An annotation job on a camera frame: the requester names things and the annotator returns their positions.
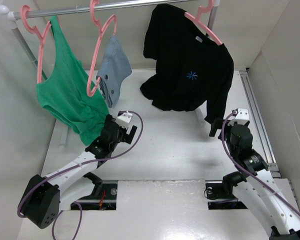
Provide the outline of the black t shirt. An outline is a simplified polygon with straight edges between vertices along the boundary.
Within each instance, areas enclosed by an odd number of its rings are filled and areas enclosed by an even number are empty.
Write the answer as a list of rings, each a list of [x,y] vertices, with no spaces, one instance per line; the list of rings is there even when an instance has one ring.
[[[156,61],[155,74],[140,87],[154,107],[189,112],[206,103],[206,122],[224,117],[234,61],[224,44],[185,17],[185,10],[170,4],[154,8],[143,56]]]

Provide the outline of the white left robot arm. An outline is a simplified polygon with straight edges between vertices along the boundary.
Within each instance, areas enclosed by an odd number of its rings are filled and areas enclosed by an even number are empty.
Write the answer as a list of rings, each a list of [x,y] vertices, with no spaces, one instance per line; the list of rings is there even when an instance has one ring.
[[[78,157],[53,173],[33,176],[17,206],[17,215],[45,229],[80,198],[97,198],[103,181],[92,172],[115,159],[118,144],[137,144],[133,138],[138,128],[130,125],[135,115],[133,111],[120,111],[117,117],[107,115],[100,136]]]

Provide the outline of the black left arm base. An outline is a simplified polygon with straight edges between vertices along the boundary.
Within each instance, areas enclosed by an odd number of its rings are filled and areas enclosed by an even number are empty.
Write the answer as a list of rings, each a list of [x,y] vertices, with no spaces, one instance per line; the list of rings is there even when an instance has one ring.
[[[93,184],[90,194],[76,200],[85,211],[114,211],[117,208],[118,181],[102,180],[92,172],[85,174],[82,180]]]

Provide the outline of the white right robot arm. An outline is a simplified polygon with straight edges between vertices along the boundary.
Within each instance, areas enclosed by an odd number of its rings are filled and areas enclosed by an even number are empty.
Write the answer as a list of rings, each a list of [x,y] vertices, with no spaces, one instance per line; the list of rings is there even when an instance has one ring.
[[[300,240],[300,212],[276,185],[269,165],[253,149],[249,121],[239,124],[234,118],[217,119],[209,135],[221,130],[219,139],[237,169],[219,183],[207,183],[206,197],[213,204],[238,200],[262,225],[270,240]]]

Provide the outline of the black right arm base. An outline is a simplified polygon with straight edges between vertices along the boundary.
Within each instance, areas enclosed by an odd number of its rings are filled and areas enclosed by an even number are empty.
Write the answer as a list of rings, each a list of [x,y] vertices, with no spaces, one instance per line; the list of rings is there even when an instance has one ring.
[[[246,210],[245,204],[233,195],[234,187],[244,180],[238,171],[227,174],[222,180],[207,180],[203,195],[208,200],[208,210]]]

